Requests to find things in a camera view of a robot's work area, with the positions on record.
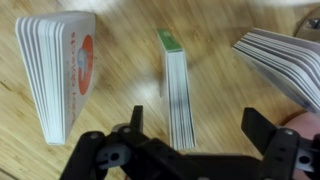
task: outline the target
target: stack of cards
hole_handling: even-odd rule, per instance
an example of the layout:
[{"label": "stack of cards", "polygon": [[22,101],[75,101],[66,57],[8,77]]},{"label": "stack of cards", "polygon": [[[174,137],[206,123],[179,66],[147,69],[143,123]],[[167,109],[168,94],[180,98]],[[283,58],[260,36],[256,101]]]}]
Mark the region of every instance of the stack of cards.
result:
[{"label": "stack of cards", "polygon": [[61,12],[16,22],[23,62],[45,140],[61,145],[93,88],[95,17]]},{"label": "stack of cards", "polygon": [[176,150],[195,147],[185,52],[166,29],[158,30],[163,47],[162,96],[169,124],[170,145]]},{"label": "stack of cards", "polygon": [[301,107],[320,112],[320,44],[254,29],[233,49]]}]

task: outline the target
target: wood grain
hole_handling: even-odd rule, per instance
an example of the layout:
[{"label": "wood grain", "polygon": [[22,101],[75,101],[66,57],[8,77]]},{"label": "wood grain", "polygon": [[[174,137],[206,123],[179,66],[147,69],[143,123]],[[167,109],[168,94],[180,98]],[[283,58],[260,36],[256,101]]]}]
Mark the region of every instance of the wood grain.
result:
[{"label": "wood grain", "polygon": [[[57,179],[80,135],[108,134],[144,106],[145,134],[167,141],[159,96],[156,29],[170,29],[187,54],[198,147],[191,152],[260,157],[240,129],[244,107],[274,124],[301,108],[232,53],[251,28],[293,35],[313,0],[0,1],[0,168],[19,179]],[[45,144],[18,42],[17,17],[64,10],[96,14],[96,85],[65,146]],[[119,169],[108,179],[123,179]]]}]

